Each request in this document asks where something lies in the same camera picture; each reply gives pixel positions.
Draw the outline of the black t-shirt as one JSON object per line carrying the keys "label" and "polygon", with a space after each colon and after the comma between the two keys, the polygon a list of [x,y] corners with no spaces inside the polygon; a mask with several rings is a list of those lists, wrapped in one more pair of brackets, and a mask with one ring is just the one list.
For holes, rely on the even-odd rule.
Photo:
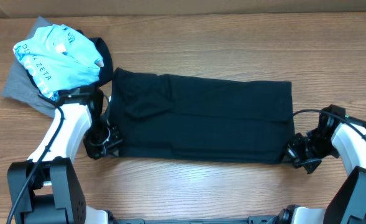
{"label": "black t-shirt", "polygon": [[278,164],[295,133],[291,89],[118,68],[109,120],[122,157]]}

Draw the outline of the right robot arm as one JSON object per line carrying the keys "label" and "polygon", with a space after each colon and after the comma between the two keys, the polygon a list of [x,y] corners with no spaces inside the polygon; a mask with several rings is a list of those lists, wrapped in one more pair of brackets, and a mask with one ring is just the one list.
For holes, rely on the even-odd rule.
{"label": "right robot arm", "polygon": [[326,208],[290,205],[272,223],[366,223],[366,121],[330,105],[318,111],[318,126],[296,134],[286,146],[293,167],[311,174],[327,156],[340,158],[347,179]]}

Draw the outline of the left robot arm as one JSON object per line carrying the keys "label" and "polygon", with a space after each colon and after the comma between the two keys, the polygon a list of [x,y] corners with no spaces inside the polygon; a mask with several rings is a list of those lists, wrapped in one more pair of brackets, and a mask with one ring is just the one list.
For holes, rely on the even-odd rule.
{"label": "left robot arm", "polygon": [[122,137],[103,114],[104,93],[94,86],[63,90],[38,148],[7,171],[12,207],[8,223],[115,223],[108,210],[86,204],[73,163],[82,144],[88,157],[117,157]]}

